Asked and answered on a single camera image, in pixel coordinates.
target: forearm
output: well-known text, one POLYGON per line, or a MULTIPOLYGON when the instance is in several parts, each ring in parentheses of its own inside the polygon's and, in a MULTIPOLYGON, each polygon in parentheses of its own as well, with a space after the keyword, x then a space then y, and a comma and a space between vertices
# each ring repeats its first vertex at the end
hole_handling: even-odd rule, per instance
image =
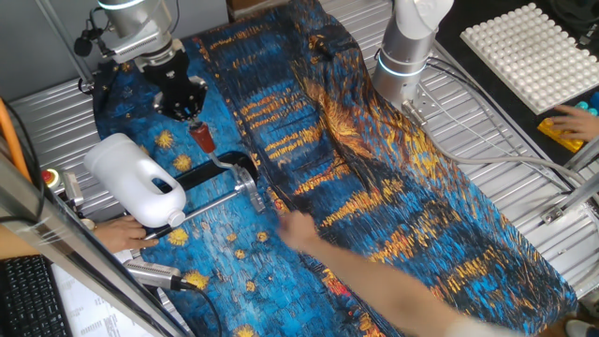
POLYGON ((329 267, 374 310, 401 330, 421 337, 438 337, 460 319, 457 312, 402 271, 370 262, 322 240, 312 242, 306 253, 329 267))
POLYGON ((39 252, 36 249, 0 225, 0 259, 37 254, 39 252))

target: white plastic jug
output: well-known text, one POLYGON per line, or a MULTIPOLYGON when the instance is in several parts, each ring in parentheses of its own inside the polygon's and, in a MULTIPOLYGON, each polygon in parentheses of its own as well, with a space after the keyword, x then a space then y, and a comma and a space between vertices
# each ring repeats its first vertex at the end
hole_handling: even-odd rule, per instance
POLYGON ((183 222, 185 191, 126 135, 102 140, 85 155, 83 165, 142 225, 176 227, 183 222), (155 178, 172 190, 162 193, 152 182, 155 178))

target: metal grating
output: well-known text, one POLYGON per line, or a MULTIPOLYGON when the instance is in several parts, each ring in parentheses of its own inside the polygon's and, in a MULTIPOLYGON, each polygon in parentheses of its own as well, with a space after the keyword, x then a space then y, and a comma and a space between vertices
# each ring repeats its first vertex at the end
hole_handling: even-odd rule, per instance
MULTIPOLYGON (((390 2, 321 0, 321 3, 358 41, 366 66, 372 73, 376 65, 374 55, 391 15, 390 2)), ((435 51, 444 55, 440 47, 435 51)), ((420 107, 429 119, 434 136, 452 153, 466 157, 504 155, 489 145, 490 142, 509 153, 514 153, 515 147, 521 154, 535 155, 534 145, 527 143, 506 124, 505 120, 509 117, 502 112, 482 110, 460 83, 430 68, 425 70, 422 83, 451 117, 485 139, 464 129, 431 100, 423 97, 420 107)), ((76 81, 12 104, 33 136, 42 167, 69 169, 77 174, 86 198, 83 207, 86 216, 101 221, 123 212, 122 206, 83 167, 83 156, 99 141, 99 137, 91 97, 79 92, 76 81)), ((570 213, 551 226, 544 225, 541 220, 542 211, 564 198, 562 189, 551 181, 554 177, 552 172, 541 169, 541 174, 518 163, 461 165, 460 168, 575 287, 579 297, 599 285, 599 235, 597 220, 589 210, 582 207, 579 212, 570 213)), ((599 162, 583 169, 581 174, 589 178, 597 172, 599 162)))

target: human hand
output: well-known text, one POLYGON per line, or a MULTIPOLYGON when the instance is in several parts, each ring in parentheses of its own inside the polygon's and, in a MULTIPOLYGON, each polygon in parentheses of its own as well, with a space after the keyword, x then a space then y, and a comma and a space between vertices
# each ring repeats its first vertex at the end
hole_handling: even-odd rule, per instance
POLYGON ((111 253, 117 253, 124 249, 152 247, 158 244, 157 239, 143 240, 146 237, 146 231, 131 215, 99 224, 94 230, 94 234, 111 253))
POLYGON ((568 116, 553 117, 554 130, 566 130, 571 133, 561 135, 563 139, 580 139, 591 141, 599 136, 599 118, 591 115, 583 109, 566 106, 555 107, 559 112, 567 113, 568 116))
POLYGON ((320 240, 312 216, 300 211, 281 217, 279 236, 289 248, 298 252, 307 251, 311 244, 320 240))

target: white pegboard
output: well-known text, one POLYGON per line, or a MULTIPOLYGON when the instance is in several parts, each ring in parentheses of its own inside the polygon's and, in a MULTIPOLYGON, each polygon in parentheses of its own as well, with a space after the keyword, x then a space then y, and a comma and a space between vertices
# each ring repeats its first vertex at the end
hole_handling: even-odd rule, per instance
POLYGON ((535 4, 470 27, 461 38, 536 114, 599 85, 597 58, 535 4))

